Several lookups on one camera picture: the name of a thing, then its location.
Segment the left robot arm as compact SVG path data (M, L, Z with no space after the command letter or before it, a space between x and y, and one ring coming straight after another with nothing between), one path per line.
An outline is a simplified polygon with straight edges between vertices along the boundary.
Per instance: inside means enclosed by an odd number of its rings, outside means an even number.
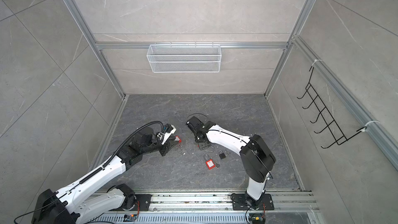
M57 190L47 189L29 213L33 224L87 224L110 210L140 209L134 190L126 184L112 186L93 196L113 178L139 163L143 155L158 151L166 155L178 144L171 124L152 121L130 134L112 155L75 182Z

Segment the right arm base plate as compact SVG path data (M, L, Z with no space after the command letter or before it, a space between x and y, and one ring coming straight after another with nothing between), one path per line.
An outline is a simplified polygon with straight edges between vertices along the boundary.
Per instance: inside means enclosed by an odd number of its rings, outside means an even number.
M272 196L263 194L259 200L254 200L247 193L230 195L232 206L235 211L243 211L248 209L273 211L275 209Z

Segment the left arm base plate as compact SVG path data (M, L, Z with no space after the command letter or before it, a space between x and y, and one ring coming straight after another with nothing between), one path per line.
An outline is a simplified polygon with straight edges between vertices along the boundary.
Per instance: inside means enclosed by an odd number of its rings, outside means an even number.
M133 198L128 198L122 203L121 207L112 209L112 211L148 211L152 195L138 194Z

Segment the red padlock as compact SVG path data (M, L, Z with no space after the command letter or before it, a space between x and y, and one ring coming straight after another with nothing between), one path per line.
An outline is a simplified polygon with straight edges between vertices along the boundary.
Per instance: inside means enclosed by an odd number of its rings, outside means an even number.
M177 142L176 149L179 151L179 153L182 153L182 140L178 136L175 136L175 141Z
M206 143L199 143L198 148L205 152L213 152L215 150L215 148L211 144L206 144Z
M204 160L205 160L205 164L209 170L216 167L216 164L214 163L213 159L208 154L204 155Z

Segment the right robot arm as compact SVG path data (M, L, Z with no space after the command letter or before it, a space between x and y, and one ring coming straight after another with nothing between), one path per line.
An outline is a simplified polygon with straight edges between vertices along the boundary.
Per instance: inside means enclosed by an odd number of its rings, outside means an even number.
M239 135L214 122L203 123L195 116L187 120L186 126L194 134L200 149L217 144L240 156L245 172L249 176L248 187L241 203L253 209L262 206L266 182L273 177L271 171L276 162L274 154L263 138L256 134Z

